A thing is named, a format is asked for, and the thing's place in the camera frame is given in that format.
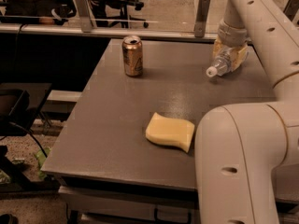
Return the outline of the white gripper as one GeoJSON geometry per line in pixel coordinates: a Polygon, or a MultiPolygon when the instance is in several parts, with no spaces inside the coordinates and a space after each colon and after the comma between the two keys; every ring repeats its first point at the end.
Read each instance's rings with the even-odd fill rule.
{"type": "Polygon", "coordinates": [[[246,40],[247,30],[242,21],[233,23],[222,19],[218,28],[218,37],[214,41],[212,57],[224,55],[227,46],[231,47],[231,71],[234,72],[247,59],[248,45],[244,44],[246,40]]]}

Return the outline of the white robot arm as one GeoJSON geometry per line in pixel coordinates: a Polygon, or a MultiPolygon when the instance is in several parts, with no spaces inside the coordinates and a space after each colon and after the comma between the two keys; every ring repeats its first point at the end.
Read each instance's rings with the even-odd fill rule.
{"type": "Polygon", "coordinates": [[[273,0],[229,0],[222,28],[247,29],[277,97],[222,105],[195,136],[201,224],[279,224],[272,172],[298,151],[299,32],[273,0]]]}

